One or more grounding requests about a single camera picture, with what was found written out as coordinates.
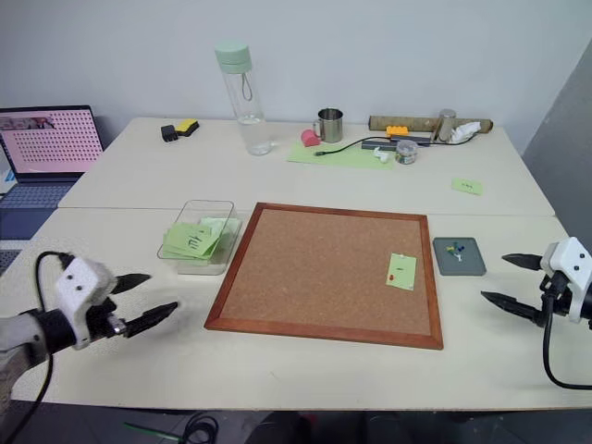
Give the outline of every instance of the white cloth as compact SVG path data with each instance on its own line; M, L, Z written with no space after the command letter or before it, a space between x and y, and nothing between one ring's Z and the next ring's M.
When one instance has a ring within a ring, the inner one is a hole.
M473 134L481 130L480 122L469 122L452 130L448 143L461 143L468 141Z

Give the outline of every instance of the pink object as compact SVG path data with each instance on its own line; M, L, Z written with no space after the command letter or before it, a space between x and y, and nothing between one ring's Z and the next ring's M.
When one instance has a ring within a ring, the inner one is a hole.
M304 146L316 146L321 144L321 140L311 129L305 129L300 135L300 138L302 143L304 143Z

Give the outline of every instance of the clear plastic container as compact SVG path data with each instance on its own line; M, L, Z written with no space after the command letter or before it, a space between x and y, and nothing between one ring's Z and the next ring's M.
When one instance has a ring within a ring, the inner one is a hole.
M418 145L414 141L400 141L397 143L395 160L403 165L412 164L417 158L417 148Z
M216 57L247 151L253 155L269 153L272 143L259 102L249 46L220 43L216 45Z
M158 250L158 258L172 266L180 275L215 276L221 275L226 270L242 225L242 221L237 217L233 202L188 201L172 225L177 223L200 224L206 217L224 219L222 234L210 259L170 257L163 251L164 245L161 245Z

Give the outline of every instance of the orange object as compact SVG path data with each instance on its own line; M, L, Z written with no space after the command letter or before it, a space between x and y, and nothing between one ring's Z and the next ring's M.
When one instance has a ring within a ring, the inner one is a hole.
M387 136L407 136L409 129L407 127L387 127Z

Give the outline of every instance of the cork board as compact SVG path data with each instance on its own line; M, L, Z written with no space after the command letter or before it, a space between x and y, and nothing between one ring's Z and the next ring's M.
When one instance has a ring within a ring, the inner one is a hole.
M386 285L392 253L413 290ZM258 203L205 327L441 350L427 217Z

